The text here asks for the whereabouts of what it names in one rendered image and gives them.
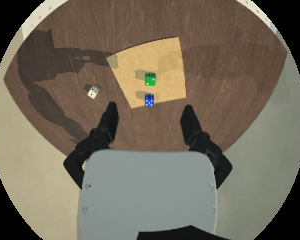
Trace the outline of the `blue die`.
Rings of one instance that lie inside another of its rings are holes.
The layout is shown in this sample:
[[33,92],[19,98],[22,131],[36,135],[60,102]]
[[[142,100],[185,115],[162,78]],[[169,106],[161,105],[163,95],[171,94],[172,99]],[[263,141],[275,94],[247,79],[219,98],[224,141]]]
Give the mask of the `blue die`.
[[145,106],[154,106],[153,94],[145,94]]

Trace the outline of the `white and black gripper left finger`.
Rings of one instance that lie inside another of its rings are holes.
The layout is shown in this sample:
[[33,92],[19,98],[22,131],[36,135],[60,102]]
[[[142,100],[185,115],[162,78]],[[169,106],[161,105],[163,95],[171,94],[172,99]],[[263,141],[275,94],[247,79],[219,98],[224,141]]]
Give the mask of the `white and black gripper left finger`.
[[75,150],[63,162],[65,169],[81,190],[85,173],[82,169],[84,161],[89,159],[91,154],[96,151],[110,149],[109,144],[112,144],[115,139],[119,123],[116,103],[109,102],[104,113],[98,127],[92,129],[89,136],[79,142]]

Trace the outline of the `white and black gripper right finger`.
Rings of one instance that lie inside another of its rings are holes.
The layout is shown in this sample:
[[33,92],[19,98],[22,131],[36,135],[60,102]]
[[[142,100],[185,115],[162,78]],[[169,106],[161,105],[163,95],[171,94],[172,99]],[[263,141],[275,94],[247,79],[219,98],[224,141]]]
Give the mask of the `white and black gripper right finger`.
[[204,131],[202,132],[192,105],[185,106],[180,124],[184,142],[186,146],[190,147],[188,151],[203,153],[208,156],[212,163],[217,190],[232,171],[232,164],[226,156],[222,154],[221,148],[210,140],[209,134]]

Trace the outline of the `tan mat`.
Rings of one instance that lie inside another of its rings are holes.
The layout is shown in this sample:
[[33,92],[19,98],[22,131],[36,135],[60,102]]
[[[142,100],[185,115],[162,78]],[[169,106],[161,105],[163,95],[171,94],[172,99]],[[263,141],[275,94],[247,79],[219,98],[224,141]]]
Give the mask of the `tan mat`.
[[[145,105],[145,94],[154,103],[186,98],[179,37],[131,47],[106,58],[130,107]],[[145,74],[156,74],[156,86],[145,86]]]

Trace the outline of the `green die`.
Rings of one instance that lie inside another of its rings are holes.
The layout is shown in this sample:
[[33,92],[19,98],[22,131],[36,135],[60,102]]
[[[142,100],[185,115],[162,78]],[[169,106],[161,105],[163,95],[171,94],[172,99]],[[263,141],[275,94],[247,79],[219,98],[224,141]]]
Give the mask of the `green die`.
[[146,73],[145,74],[145,86],[155,86],[156,83],[156,74],[155,73]]

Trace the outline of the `white die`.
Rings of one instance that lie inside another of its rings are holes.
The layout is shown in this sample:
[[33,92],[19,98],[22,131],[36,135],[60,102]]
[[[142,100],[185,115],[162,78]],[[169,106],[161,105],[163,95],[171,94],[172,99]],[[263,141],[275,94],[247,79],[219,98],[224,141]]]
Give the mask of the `white die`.
[[95,86],[92,86],[87,95],[94,99],[98,92],[99,89]]

